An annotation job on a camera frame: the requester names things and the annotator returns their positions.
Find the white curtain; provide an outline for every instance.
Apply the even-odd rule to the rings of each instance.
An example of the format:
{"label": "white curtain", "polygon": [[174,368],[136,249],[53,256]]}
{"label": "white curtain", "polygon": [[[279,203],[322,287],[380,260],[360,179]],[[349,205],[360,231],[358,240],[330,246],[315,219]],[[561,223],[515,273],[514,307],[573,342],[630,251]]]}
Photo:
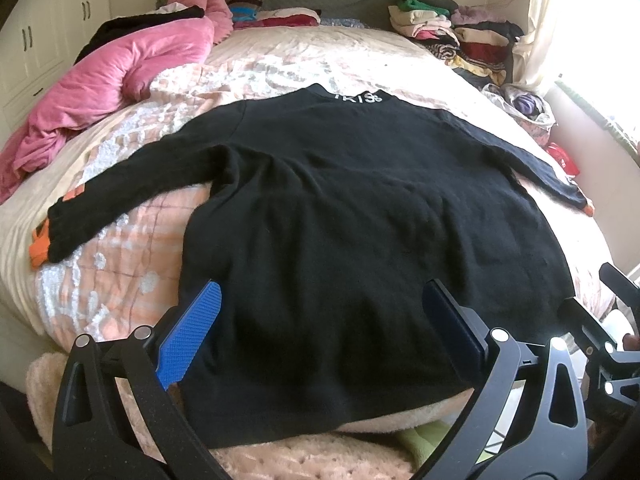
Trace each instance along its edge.
{"label": "white curtain", "polygon": [[558,78],[562,59],[559,22],[567,4],[568,0],[530,0],[527,34],[513,47],[517,86],[544,95]]}

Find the pink fuzzy blanket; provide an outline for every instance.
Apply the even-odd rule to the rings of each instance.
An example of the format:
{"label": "pink fuzzy blanket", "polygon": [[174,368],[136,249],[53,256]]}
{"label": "pink fuzzy blanket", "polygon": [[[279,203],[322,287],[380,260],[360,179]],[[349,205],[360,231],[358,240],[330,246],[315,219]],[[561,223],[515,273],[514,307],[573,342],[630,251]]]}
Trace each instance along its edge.
{"label": "pink fuzzy blanket", "polygon": [[111,41],[73,66],[35,105],[0,153],[0,204],[30,173],[48,166],[62,146],[106,116],[149,96],[162,71],[202,63],[232,31],[224,0],[169,0],[205,9]]}

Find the bedspread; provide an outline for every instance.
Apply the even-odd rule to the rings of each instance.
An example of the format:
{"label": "bedspread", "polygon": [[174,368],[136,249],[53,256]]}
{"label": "bedspread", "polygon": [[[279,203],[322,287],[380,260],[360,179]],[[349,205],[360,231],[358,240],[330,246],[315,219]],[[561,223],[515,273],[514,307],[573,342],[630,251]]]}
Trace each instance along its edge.
{"label": "bedspread", "polygon": [[[207,199],[208,186],[149,200],[65,261],[45,264],[33,274],[26,270],[26,247],[31,229],[44,217],[43,209],[141,145],[177,131],[213,106],[277,96],[312,83],[346,95],[383,89],[413,104],[447,109],[530,151],[548,162],[559,178],[566,178],[508,115],[433,56],[396,34],[339,27],[240,30],[214,47],[204,64],[162,72],[151,84],[147,102],[76,139],[86,144],[84,136],[96,137],[78,156],[82,162],[69,168],[53,165],[36,174],[34,179],[52,182],[45,195],[38,197],[38,211],[27,211],[13,199],[0,208],[0,232],[7,233],[0,238],[0,285],[4,287],[0,292],[36,329],[49,333],[65,349],[82,332],[105,340],[125,337],[140,324],[154,324],[177,303],[182,236],[193,209]],[[595,222],[530,182],[520,181],[558,237],[577,297],[594,315],[603,316],[612,293],[600,285],[598,269],[610,261],[610,254]],[[16,196],[17,200],[27,200],[27,193],[37,190],[37,182],[27,184],[31,182],[18,190],[21,198]],[[6,219],[8,214],[15,220]],[[10,258],[8,251],[14,251]]]}

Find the screw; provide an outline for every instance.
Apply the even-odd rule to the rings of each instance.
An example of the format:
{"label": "screw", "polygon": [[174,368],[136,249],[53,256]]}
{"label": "screw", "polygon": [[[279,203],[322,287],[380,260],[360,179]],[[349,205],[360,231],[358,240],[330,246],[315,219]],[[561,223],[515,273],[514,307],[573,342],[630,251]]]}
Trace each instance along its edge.
{"label": "screw", "polygon": [[76,346],[82,348],[83,346],[87,346],[89,344],[89,336],[87,334],[81,334],[76,338]]}
{"label": "screw", "polygon": [[151,327],[147,325],[139,326],[133,333],[133,337],[135,337],[136,339],[146,339],[150,335]]}

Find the red clothing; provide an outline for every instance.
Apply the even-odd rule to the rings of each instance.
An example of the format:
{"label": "red clothing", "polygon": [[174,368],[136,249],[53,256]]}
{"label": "red clothing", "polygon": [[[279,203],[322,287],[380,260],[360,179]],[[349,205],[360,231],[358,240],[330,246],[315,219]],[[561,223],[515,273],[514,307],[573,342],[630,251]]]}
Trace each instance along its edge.
{"label": "red clothing", "polygon": [[509,55],[508,46],[490,45],[487,43],[460,43],[460,49],[471,59],[485,63],[502,63]]}

